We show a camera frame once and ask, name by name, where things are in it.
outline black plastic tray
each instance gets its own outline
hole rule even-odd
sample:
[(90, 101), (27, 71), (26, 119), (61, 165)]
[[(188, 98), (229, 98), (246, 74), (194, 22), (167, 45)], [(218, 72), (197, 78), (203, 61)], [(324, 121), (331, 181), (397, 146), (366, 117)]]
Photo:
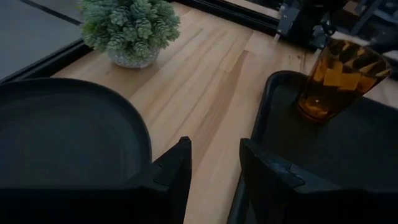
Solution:
[(0, 95), (0, 188), (119, 185), (150, 164), (144, 121), (113, 90), (40, 78)]
[[(308, 122), (293, 102), (307, 77), (281, 71), (265, 86), (251, 139), (342, 188), (398, 189), (398, 111), (360, 98), (327, 124)], [(228, 223), (255, 223), (241, 177)]]

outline tray rim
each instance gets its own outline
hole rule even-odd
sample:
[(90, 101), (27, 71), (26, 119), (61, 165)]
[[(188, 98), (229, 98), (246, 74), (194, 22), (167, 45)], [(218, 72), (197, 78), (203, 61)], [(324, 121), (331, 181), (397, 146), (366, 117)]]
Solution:
[[(253, 140), (254, 142), (259, 143), (261, 141), (260, 133), (265, 129), (261, 128), (260, 124), (264, 123), (264, 118), (263, 118), (264, 111), (267, 110), (267, 108), (269, 111), (269, 108), (271, 106), (272, 94), (275, 90), (275, 87), (272, 86), (271, 83), (274, 82), (275, 79), (279, 78), (279, 76), (291, 75), (290, 73), (303, 75), (300, 72), (281, 70), (272, 73), (268, 77), (266, 84), (264, 86), (264, 91), (262, 92), (261, 101), (256, 115), (256, 120), (254, 122), (253, 130), (250, 137), (250, 139)], [(236, 187), (234, 198), (231, 204), (231, 209), (229, 210), (227, 224), (243, 224), (246, 219), (248, 206), (249, 206), (249, 199), (248, 196), (246, 195), (246, 186), (244, 185), (243, 176), (241, 172), (239, 175), (238, 185)]]
[(134, 107), (132, 103), (130, 103), (125, 97), (120, 95), (120, 93), (97, 83), (89, 82), (86, 80), (79, 80), (75, 78), (30, 78), (30, 79), (23, 79), (18, 81), (11, 81), (6, 83), (0, 83), (0, 91), (3, 88), (11, 88), (17, 87), (20, 85), (30, 85), (28, 88), (36, 88), (40, 85), (47, 85), (50, 88), (56, 88), (57, 86), (73, 86), (76, 88), (84, 89), (85, 91), (97, 92), (97, 94), (104, 94), (109, 98), (113, 99), (112, 102), (119, 104), (124, 110), (129, 111), (131, 116), (135, 116), (138, 123), (141, 124), (144, 132), (142, 133), (145, 137), (145, 144), (146, 149), (145, 153), (142, 155), (142, 166), (141, 171), (143, 171), (147, 166), (152, 163), (152, 145), (149, 136), (148, 128), (142, 118), (141, 114), (138, 110)]

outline succulent plant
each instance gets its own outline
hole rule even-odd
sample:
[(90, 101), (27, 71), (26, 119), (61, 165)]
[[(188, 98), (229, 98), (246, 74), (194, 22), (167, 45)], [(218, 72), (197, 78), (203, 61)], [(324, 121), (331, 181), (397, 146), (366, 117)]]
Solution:
[(180, 18), (163, 0), (81, 0), (80, 10), (86, 45), (129, 60), (144, 59), (180, 35)]

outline wooden countertop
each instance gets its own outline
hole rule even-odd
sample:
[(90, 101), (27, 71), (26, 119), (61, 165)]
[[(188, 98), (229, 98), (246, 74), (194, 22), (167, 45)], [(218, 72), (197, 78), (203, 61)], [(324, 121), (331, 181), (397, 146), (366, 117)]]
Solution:
[[(193, 143), (193, 175), (185, 223), (225, 223), (238, 182), (239, 140), (252, 132), (264, 84), (273, 72), (307, 73), (311, 53), (269, 35), (173, 3), (180, 37), (142, 70), (92, 52), (56, 73), (116, 90), (140, 112), (152, 141), (152, 160), (181, 136)], [(396, 104), (395, 83), (370, 97)]]

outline amber glass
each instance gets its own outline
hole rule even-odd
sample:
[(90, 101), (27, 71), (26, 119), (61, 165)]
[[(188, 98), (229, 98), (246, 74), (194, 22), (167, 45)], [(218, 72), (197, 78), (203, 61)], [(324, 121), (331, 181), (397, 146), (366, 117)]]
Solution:
[(325, 122), (342, 112), (391, 73), (383, 56), (367, 47), (330, 40), (297, 97), (306, 118)]

